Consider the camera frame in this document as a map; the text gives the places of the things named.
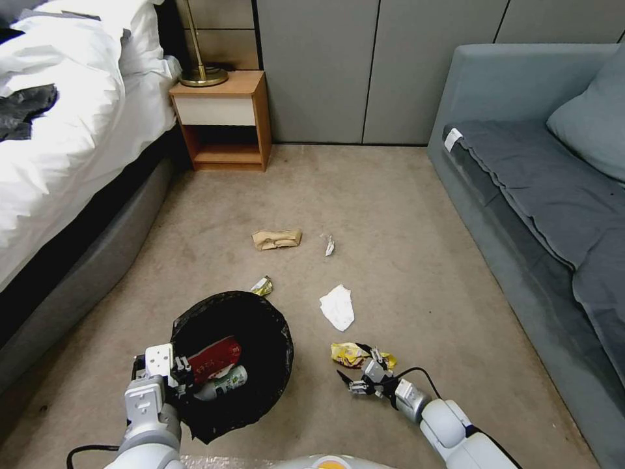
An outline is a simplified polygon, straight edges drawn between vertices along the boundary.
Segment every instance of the red snack wrapper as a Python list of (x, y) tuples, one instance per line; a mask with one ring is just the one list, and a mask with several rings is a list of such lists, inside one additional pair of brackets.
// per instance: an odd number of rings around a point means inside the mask
[(241, 345), (233, 335), (204, 347), (192, 357), (187, 357), (196, 384), (204, 384), (222, 369), (236, 365), (241, 356)]

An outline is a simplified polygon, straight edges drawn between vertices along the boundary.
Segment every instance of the carpet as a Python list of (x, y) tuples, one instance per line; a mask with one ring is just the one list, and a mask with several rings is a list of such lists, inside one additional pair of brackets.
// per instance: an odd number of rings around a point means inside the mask
[[(291, 228), (303, 230), (299, 247), (254, 248), (253, 232)], [(336, 241), (330, 257), (322, 233)], [(443, 467), (387, 401), (346, 391), (329, 344), (361, 341), (392, 352), (398, 370), (428, 369), (523, 467), (597, 467), (425, 149), (302, 145), (274, 146), (264, 174), (189, 172), (174, 182), (124, 278), (0, 397), (0, 466), (59, 467), (75, 446), (119, 443), (133, 355), (167, 342), (172, 321), (199, 300), (265, 275), (295, 344), (286, 391), (257, 424), (209, 446), (183, 426), (182, 453), (326, 452)], [(355, 314), (343, 333), (319, 309), (340, 283)], [(76, 467), (110, 460), (85, 453)]]

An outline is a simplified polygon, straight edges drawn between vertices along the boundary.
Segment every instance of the wooden nightstand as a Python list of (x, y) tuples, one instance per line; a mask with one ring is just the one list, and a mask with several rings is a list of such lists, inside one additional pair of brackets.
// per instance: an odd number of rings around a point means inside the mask
[(230, 72), (228, 81), (206, 88), (177, 84), (169, 95), (194, 170), (265, 171), (271, 129), (264, 72)]

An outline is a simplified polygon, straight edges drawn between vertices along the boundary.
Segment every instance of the white drawer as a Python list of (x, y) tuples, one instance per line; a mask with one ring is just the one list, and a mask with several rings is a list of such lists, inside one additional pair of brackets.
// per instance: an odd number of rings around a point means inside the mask
[(176, 96), (183, 125), (256, 125), (250, 96), (235, 98), (185, 98)]

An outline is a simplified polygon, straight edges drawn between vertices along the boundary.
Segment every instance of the brass lamp base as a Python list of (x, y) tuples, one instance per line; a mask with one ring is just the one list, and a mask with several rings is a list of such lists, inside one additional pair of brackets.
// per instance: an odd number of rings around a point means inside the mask
[(215, 86), (226, 80), (228, 80), (228, 72), (217, 67), (206, 67), (206, 79), (200, 77), (200, 72), (197, 69), (182, 72), (180, 77), (180, 82), (188, 87)]

